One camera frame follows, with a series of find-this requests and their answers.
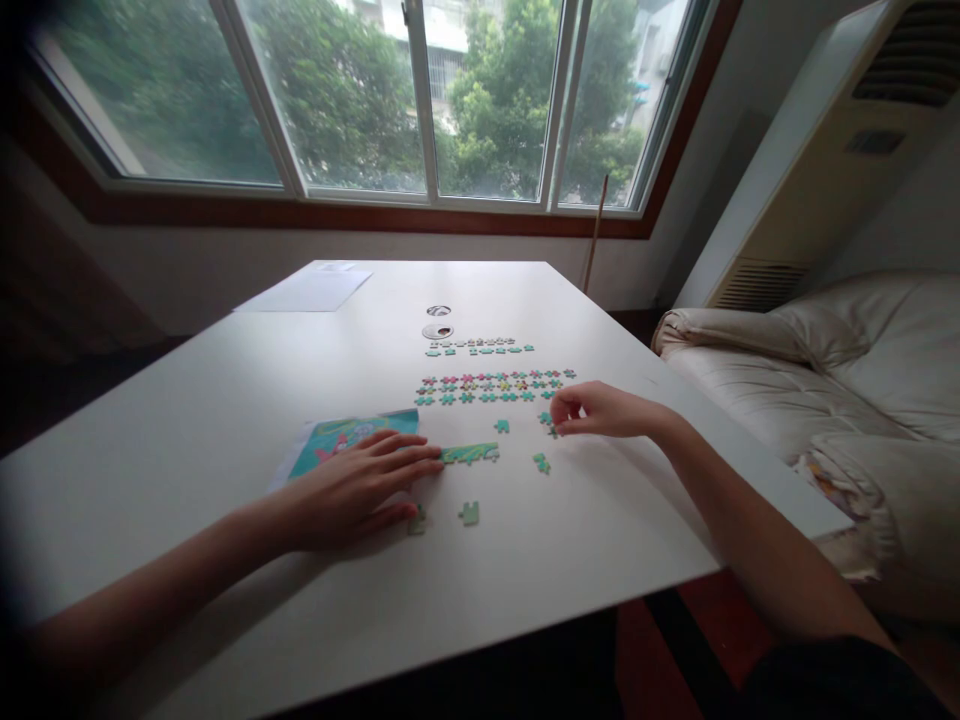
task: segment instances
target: wooden stick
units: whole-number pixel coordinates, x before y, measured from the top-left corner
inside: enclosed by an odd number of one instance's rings
[[[603,176],[603,191],[600,193],[600,207],[597,208],[597,223],[593,226],[593,240],[590,241],[590,256],[587,258],[587,276],[583,279],[583,294],[590,289],[590,271],[593,269],[593,253],[597,250],[597,235],[600,234],[600,218],[603,215],[603,201],[607,199],[607,180],[609,175]]]

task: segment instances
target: red floor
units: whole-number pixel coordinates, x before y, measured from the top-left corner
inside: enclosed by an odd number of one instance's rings
[[[739,688],[776,643],[734,575],[724,570],[678,588],[711,650]],[[626,718],[702,718],[643,599],[620,606],[617,687]]]

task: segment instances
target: air conditioner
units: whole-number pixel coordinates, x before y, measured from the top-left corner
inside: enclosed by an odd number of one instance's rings
[[[960,87],[960,0],[886,0],[821,33],[677,298],[766,312],[875,203]]]

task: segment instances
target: air conditioner vent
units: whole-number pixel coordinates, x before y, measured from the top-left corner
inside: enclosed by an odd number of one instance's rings
[[[960,89],[960,2],[911,5],[860,78],[853,96],[943,107]]]
[[[711,307],[767,312],[790,299],[807,274],[798,265],[740,260]]]

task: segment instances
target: hand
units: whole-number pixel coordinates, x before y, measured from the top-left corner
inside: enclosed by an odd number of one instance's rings
[[[597,381],[560,390],[550,402],[550,415],[559,435],[610,437],[652,435],[679,417],[660,403]]]
[[[261,502],[280,553],[356,542],[417,514],[413,503],[377,510],[388,497],[443,470],[440,448],[419,435],[379,430]]]

